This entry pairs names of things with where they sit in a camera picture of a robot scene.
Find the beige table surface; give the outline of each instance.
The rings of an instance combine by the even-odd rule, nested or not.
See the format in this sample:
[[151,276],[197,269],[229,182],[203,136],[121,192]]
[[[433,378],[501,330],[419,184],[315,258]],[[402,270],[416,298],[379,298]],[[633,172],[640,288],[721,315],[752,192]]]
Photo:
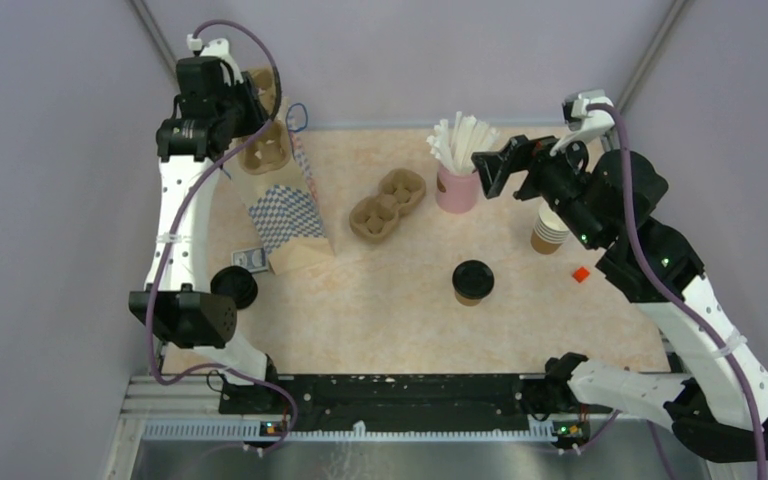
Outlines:
[[[504,128],[511,135],[562,128]],[[312,131],[302,141],[314,171],[334,260],[283,275],[255,276],[260,293],[238,315],[237,334],[269,354],[280,373],[542,372],[551,356],[584,353],[638,371],[669,370],[655,324],[593,267],[601,256],[569,239],[554,255],[529,244],[539,200],[518,202],[513,175],[505,192],[464,215],[434,201],[436,161],[430,129]],[[601,154],[590,145],[591,165]],[[361,242],[349,229],[354,205],[375,193],[392,168],[427,182],[428,195],[383,244]],[[231,252],[259,245],[246,209],[228,179],[217,186],[210,218],[210,274]],[[477,307],[455,301],[452,271],[479,259],[496,277]],[[587,266],[578,284],[571,274]],[[203,358],[170,345],[167,373]]]

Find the black cup lid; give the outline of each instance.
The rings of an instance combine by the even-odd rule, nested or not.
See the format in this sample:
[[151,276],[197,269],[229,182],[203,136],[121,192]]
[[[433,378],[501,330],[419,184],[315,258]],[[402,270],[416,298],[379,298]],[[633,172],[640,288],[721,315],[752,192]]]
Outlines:
[[233,298],[237,310],[242,310],[257,298],[257,282],[245,268],[231,265],[213,276],[210,281],[210,293]]
[[493,271],[478,260],[463,262],[452,274],[452,285],[458,295],[472,300],[481,300],[490,295],[494,283]]

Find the pink cup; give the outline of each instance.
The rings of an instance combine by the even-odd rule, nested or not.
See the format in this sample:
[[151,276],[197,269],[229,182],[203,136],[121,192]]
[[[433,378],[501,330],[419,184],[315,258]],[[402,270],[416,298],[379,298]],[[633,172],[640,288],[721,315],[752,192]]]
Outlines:
[[449,213],[466,213],[478,202],[478,172],[460,176],[440,165],[437,169],[437,205]]

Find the checkered paper bag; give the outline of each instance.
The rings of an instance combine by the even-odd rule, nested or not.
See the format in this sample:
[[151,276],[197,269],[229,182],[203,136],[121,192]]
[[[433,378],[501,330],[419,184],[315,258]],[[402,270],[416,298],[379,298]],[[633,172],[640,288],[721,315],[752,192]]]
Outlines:
[[263,242],[272,271],[282,274],[334,258],[317,205],[310,162],[296,130],[296,119],[282,101],[279,119],[270,130],[229,165]]

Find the white wall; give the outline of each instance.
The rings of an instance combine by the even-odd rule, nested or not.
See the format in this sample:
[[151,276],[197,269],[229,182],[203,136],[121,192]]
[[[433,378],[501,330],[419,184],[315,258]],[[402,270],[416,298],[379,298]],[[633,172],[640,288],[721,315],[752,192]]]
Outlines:
[[[272,50],[311,125],[434,124],[462,109],[508,123],[560,123],[560,103],[604,87],[615,98],[667,0],[146,0],[176,54],[202,21],[243,23]],[[228,29],[234,55],[265,62]]]
[[695,2],[627,114],[685,233],[768,367],[768,2]]
[[101,474],[173,94],[124,1],[0,0],[0,480]]

